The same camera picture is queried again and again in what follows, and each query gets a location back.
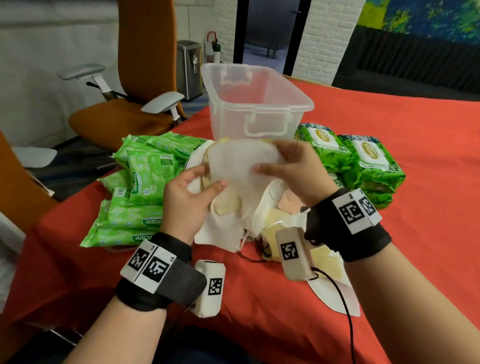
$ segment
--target doorway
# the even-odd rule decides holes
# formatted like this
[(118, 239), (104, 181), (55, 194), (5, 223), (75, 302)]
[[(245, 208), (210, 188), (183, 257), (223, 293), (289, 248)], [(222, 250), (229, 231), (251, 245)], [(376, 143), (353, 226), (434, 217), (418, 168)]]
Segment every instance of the doorway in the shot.
[(233, 62), (291, 76), (311, 1), (239, 1)]

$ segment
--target chair seat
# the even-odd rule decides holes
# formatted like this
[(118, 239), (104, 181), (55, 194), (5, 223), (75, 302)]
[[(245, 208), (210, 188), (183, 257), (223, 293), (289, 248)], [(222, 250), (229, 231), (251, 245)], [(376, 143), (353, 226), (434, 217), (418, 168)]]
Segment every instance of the chair seat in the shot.
[(160, 135), (173, 127), (170, 115), (148, 114), (141, 108), (140, 104), (119, 98), (79, 110), (70, 116), (69, 123), (92, 144), (116, 152), (128, 134)]

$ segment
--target forearm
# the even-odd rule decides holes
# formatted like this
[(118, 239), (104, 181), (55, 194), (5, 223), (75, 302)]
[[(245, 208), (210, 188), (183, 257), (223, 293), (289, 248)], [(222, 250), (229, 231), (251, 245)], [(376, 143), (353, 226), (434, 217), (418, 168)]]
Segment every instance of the forearm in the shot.
[(393, 244), (345, 270), (393, 364), (479, 360), (480, 332)]
[(136, 311), (115, 296), (66, 364), (151, 364), (162, 333), (166, 310)]

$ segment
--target black door frame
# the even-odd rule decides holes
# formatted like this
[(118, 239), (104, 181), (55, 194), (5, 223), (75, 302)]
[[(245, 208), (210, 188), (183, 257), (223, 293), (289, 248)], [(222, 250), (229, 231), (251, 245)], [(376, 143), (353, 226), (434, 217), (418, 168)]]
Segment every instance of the black door frame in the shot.
[[(283, 74), (292, 76), (293, 66), (297, 59), (300, 48), (300, 41), (307, 22), (308, 11), (312, 0), (300, 0), (297, 17), (293, 26), (290, 44), (288, 45), (287, 59), (283, 68)], [(235, 42), (233, 46), (233, 63), (243, 62), (243, 51), (245, 48), (245, 36), (247, 34), (248, 5), (249, 0), (242, 0), (237, 5), (237, 19), (235, 23)]]

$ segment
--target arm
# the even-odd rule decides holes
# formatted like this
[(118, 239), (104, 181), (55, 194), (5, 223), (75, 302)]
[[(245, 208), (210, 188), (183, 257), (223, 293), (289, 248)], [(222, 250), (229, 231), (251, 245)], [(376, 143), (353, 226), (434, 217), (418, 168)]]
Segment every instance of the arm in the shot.
[[(165, 186), (160, 231), (178, 239), (183, 245), (193, 243), (194, 235), (205, 220), (208, 205), (226, 186), (225, 181), (217, 181), (199, 194), (190, 193), (187, 190), (188, 183), (207, 173), (208, 167), (205, 165), (190, 168)], [(155, 294), (143, 291), (126, 280), (121, 283), (122, 288), (127, 287), (127, 290), (123, 289), (119, 297), (126, 297), (128, 285), (131, 285), (132, 292), (141, 290), (142, 297), (148, 302), (156, 301)], [(137, 311), (115, 296), (65, 363), (151, 364), (166, 316), (165, 309)]]
[(393, 244), (345, 270), (392, 363), (480, 360), (478, 329)]
[[(254, 168), (257, 173), (283, 179), (308, 207), (338, 191), (308, 143), (275, 144), (287, 164), (258, 165)], [(368, 258), (345, 263), (345, 270), (392, 363), (469, 364), (480, 360), (478, 329), (393, 244)]]

